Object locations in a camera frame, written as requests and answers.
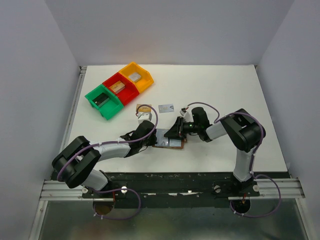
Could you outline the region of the brown leather card holder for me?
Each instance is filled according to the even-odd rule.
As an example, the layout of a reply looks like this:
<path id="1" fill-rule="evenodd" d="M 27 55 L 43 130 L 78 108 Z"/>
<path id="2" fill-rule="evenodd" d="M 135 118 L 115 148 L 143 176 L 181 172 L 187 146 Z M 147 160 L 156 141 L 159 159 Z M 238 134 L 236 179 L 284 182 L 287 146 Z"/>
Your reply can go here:
<path id="1" fill-rule="evenodd" d="M 155 147 L 152 146 L 153 148 L 164 148 L 164 149 L 178 149 L 182 150 L 184 148 L 184 145 L 187 141 L 181 141 L 181 140 L 176 140 L 176 139 L 170 139 L 169 138 L 169 147 Z"/>

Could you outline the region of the silver VIP credit card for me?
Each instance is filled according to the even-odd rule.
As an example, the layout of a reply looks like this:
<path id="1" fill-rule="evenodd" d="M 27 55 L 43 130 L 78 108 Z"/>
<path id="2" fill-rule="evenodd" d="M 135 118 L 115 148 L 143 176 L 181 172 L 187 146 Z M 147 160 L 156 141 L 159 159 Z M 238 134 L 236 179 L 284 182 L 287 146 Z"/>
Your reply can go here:
<path id="1" fill-rule="evenodd" d="M 162 113 L 174 112 L 175 108 L 172 103 L 171 104 L 161 104 L 158 106 L 158 110 L 159 110 L 159 113 L 162 114 Z"/>

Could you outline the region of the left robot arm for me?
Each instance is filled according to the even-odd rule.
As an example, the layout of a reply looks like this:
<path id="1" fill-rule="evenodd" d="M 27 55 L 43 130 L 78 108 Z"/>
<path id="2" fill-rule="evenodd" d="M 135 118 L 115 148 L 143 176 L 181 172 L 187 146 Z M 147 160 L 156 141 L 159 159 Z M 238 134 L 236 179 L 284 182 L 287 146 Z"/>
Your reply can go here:
<path id="1" fill-rule="evenodd" d="M 136 130 L 122 135 L 119 141 L 107 144 L 93 143 L 84 136 L 76 137 L 52 161 L 56 179 L 70 188 L 84 186 L 97 191 L 107 189 L 109 179 L 94 167 L 99 161 L 128 158 L 138 154 L 141 148 L 157 142 L 155 125 L 144 120 Z"/>

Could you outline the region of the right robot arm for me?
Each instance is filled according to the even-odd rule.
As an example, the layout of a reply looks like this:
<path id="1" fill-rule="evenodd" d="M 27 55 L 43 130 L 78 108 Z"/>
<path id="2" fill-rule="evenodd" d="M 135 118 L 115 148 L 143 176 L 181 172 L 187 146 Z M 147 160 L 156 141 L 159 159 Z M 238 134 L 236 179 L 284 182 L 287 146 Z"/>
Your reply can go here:
<path id="1" fill-rule="evenodd" d="M 187 135 L 195 134 L 208 143 L 227 135 L 236 147 L 233 176 L 240 183 L 252 179 L 255 155 L 266 136 L 266 131 L 259 121 L 243 108 L 216 120 L 214 124 L 210 123 L 203 107 L 193 108 L 191 115 L 192 122 L 186 122 L 179 116 L 164 137 L 184 140 Z"/>

